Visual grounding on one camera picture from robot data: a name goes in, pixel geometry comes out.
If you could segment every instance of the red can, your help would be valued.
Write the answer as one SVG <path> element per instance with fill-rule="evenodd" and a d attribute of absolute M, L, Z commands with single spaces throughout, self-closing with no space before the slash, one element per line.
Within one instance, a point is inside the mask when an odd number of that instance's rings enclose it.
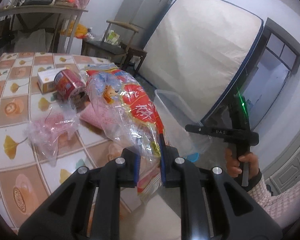
<path fill-rule="evenodd" d="M 86 99 L 86 86 L 70 69 L 61 70 L 54 78 L 57 91 L 73 107 L 80 107 Z"/>

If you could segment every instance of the small box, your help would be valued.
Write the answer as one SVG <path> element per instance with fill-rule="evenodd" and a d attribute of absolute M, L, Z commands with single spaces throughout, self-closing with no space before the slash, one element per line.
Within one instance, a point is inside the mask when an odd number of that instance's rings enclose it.
<path fill-rule="evenodd" d="M 54 78 L 56 75 L 61 71 L 66 69 L 63 68 L 57 68 L 57 69 L 50 69 L 45 71 L 38 72 L 38 84 L 39 88 L 41 90 L 41 93 L 49 93 L 56 90 L 55 84 L 54 84 Z"/>

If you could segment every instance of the white mattress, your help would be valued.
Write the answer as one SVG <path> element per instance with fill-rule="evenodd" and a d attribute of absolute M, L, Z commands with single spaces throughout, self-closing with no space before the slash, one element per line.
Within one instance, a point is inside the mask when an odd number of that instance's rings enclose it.
<path fill-rule="evenodd" d="M 140 74 L 177 92 L 200 120 L 244 67 L 262 25 L 223 0 L 176 0 L 145 47 Z"/>

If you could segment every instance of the human hand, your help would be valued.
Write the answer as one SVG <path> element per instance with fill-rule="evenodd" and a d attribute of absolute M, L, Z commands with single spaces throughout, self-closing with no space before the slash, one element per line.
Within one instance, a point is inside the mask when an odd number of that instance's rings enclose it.
<path fill-rule="evenodd" d="M 229 148 L 227 148 L 225 152 L 225 158 L 228 174 L 232 178 L 236 178 L 239 174 L 242 173 L 242 170 L 239 168 L 239 161 L 249 163 L 249 179 L 252 179 L 254 176 L 257 176 L 259 173 L 258 156 L 256 156 L 252 152 L 247 152 L 245 155 L 241 155 L 238 161 L 237 159 L 234 159 L 232 157 L 232 151 Z"/>

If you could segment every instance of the sleeve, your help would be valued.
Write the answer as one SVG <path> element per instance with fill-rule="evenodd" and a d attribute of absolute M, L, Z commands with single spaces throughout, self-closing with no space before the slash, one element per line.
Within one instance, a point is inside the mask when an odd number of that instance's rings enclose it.
<path fill-rule="evenodd" d="M 248 191 L 248 194 L 263 208 L 271 201 L 271 193 L 267 190 L 265 180 L 261 176 L 260 181 Z"/>
<path fill-rule="evenodd" d="M 263 177 L 248 194 L 274 219 L 281 228 L 300 217 L 300 181 L 278 196 L 271 196 Z"/>

